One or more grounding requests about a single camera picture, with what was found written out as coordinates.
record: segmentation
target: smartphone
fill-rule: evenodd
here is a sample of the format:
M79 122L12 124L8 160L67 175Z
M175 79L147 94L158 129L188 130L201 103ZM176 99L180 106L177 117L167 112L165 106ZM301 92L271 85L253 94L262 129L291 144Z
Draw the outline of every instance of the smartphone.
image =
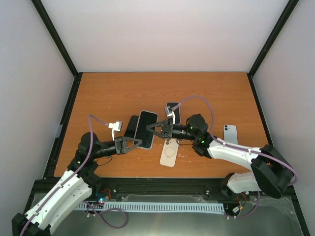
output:
M168 102L166 104L166 106L170 107L170 108L173 108L176 105L178 105L178 102ZM174 114L175 114L175 124L180 124L181 123L181 111L180 111L179 107L174 111Z
M158 121L158 115L153 112L142 111L140 113L136 134L134 136L135 139L142 140L142 144L138 147L143 149L151 149L153 144L154 134L147 130L147 125L154 124Z
M238 144L237 130L235 125L225 124L223 126L224 140L228 143Z
M134 138L134 135L137 129L138 120L139 120L139 116L131 116L127 129L124 134L125 137Z

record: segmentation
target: perforated white strip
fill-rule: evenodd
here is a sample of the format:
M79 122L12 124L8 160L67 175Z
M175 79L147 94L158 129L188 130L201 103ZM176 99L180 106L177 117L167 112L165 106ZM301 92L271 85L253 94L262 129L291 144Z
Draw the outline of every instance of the perforated white strip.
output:
M125 212L200 212L223 214L223 204L219 203L130 203L130 202L106 202L103 206L95 206L95 210L102 211L111 208L119 208ZM80 203L75 210L86 210L87 205Z

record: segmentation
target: black wire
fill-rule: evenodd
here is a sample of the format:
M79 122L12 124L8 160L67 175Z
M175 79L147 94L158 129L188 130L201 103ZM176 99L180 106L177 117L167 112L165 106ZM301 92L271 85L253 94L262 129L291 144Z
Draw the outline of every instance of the black wire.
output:
M110 158L110 160L108 162L101 164L101 165L98 165L98 166L104 166L113 160L113 156L110 156L109 158Z
M184 146L184 145L192 146L192 145L193 145L193 144L179 144L179 140L178 140L178 139L176 140L176 142L177 142L177 144L178 144L179 146Z

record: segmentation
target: brown wooden tabletop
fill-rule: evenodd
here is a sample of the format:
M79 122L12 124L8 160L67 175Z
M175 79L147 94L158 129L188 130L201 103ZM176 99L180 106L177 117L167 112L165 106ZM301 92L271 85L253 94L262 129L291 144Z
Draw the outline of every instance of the brown wooden tabletop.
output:
M238 142L250 147L263 147L266 135L245 72L126 72L83 73L69 125L58 159L55 176L66 170L74 157L81 136L89 131L88 114L105 122L121 120L123 136L132 115L142 110L158 113L166 119L167 102L181 102L188 96L200 95L208 100L215 113L214 135L223 138L223 125L237 126ZM181 106L182 122L193 114L202 114L211 124L207 105L193 98ZM111 129L93 120L100 141L111 140ZM151 150L136 148L95 171L100 177L225 177L230 172L247 169L236 164L200 157L191 146L179 147L174 167L159 163L164 140L154 137ZM103 164L108 159L99 159Z

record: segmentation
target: wooden table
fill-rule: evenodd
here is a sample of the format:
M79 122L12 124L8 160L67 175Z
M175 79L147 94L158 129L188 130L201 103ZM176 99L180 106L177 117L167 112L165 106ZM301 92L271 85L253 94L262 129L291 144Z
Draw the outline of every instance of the wooden table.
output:
M159 120L166 119L164 107L168 101L181 102L191 95L201 95L215 113L214 135L223 138L223 125L237 126L241 145L263 147L266 135L245 72L137 72L83 73L69 125L58 159L55 176L66 170L74 157L81 136L89 131L88 114L105 122L121 120L125 133L132 115L140 111L156 112ZM197 98L181 107L185 121L193 114L202 114L211 124L206 104ZM111 130L97 121L93 129L101 141L111 140ZM225 177L230 172L247 170L236 164L200 157L191 146L181 146L173 168L159 163L164 141L154 138L151 150L136 150L115 155L113 160L95 171L100 177ZM107 162L103 158L99 164Z

